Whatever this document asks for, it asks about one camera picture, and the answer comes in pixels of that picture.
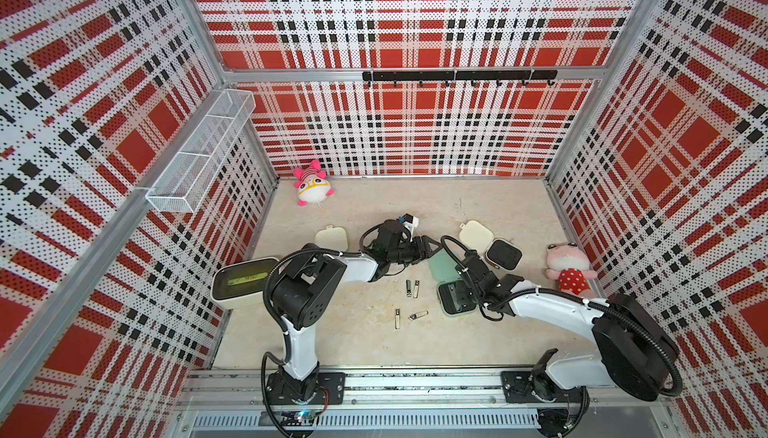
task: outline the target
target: plastic case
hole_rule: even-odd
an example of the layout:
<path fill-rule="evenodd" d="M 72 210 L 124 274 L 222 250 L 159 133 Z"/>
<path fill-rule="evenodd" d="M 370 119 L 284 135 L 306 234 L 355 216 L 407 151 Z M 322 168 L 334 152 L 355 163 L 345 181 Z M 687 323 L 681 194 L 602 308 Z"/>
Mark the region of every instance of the plastic case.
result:
<path fill-rule="evenodd" d="M 267 257 L 221 268 L 210 286 L 211 301 L 225 309 L 263 303 L 264 278 L 277 262 L 277 258 Z"/>

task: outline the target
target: case lid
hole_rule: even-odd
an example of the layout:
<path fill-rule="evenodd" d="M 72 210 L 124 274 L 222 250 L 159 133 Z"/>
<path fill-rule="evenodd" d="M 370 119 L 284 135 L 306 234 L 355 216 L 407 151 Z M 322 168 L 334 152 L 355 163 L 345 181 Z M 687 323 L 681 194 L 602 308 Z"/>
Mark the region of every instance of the case lid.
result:
<path fill-rule="evenodd" d="M 478 254 L 482 256 L 485 250 L 491 246 L 493 233 L 475 220 L 467 221 L 459 226 L 462 230 L 458 233 L 458 239 L 470 250 L 477 250 Z"/>
<path fill-rule="evenodd" d="M 485 252 L 485 259 L 490 263 L 512 271 L 518 266 L 523 252 L 509 241 L 496 238 L 488 251 Z"/>
<path fill-rule="evenodd" d="M 216 301 L 260 293 L 264 289 L 264 278 L 277 265 L 276 258 L 244 261 L 223 267 L 214 275 L 210 296 Z"/>
<path fill-rule="evenodd" d="M 346 251 L 350 246 L 346 241 L 346 231 L 344 231 L 344 228 L 334 227 L 333 225 L 328 225 L 326 229 L 317 232 L 315 244 L 321 248 L 336 251 Z"/>

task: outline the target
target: pink stuffed animal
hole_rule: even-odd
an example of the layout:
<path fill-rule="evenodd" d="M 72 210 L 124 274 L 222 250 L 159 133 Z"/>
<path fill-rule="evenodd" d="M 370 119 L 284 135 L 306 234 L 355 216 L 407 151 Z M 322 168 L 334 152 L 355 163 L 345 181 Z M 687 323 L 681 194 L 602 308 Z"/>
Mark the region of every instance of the pink stuffed animal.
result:
<path fill-rule="evenodd" d="M 583 298 L 597 297 L 587 284 L 587 279 L 597 278 L 598 272 L 589 269 L 589 258 L 576 243 L 549 245 L 547 270 L 544 273 L 549 279 L 557 279 L 558 288 L 565 293 Z"/>
<path fill-rule="evenodd" d="M 334 193 L 331 183 L 325 179 L 326 172 L 320 170 L 318 160 L 312 160 L 310 167 L 305 170 L 296 168 L 293 170 L 293 176 L 299 178 L 296 183 L 293 183 L 299 195 L 299 206 L 306 206 L 307 203 L 321 203 Z"/>

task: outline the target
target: vent grille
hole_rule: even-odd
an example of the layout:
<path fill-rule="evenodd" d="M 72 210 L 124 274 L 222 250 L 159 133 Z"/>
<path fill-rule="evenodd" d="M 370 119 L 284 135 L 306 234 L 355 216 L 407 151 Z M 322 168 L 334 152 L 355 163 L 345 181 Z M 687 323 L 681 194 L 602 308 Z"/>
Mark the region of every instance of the vent grille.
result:
<path fill-rule="evenodd" d="M 201 412 L 196 430 L 255 430 L 262 411 Z M 314 425 L 316 430 L 419 430 L 539 428 L 536 410 L 328 410 Z"/>

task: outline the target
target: red polka dot dress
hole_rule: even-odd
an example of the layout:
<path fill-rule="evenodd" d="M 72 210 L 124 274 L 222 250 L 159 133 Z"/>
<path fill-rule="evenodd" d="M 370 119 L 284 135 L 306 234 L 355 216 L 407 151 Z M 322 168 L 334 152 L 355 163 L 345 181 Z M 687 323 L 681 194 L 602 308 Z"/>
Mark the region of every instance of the red polka dot dress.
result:
<path fill-rule="evenodd" d="M 562 270 L 558 279 L 558 286 L 561 291 L 570 292 L 577 296 L 585 289 L 589 289 L 581 270 Z"/>

